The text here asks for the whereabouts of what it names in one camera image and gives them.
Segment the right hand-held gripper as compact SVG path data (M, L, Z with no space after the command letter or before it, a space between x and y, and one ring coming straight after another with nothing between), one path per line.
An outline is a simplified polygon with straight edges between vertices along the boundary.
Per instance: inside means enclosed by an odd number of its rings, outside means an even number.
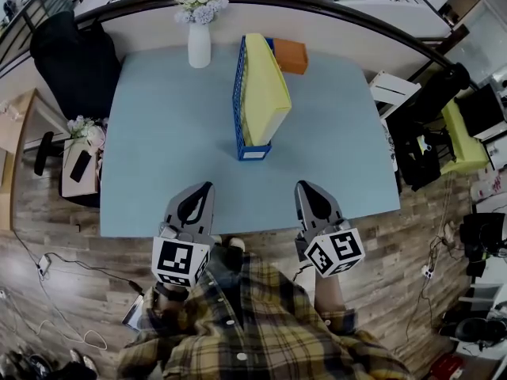
M295 207L305 235L316 235L316 223L336 223L341 210L336 199L324 188L307 180L295 185ZM321 278L347 272L365 258L365 251L357 228L347 220L328 226L312 239L303 232L295 239L300 261L308 261Z

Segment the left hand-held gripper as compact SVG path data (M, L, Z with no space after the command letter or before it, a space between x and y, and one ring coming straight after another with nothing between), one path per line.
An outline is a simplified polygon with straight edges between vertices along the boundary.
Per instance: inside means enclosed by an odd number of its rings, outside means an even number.
M214 202L215 187L209 181L192 185L170 200L152 245L151 271L159 282L187 288L197 284L215 244Z

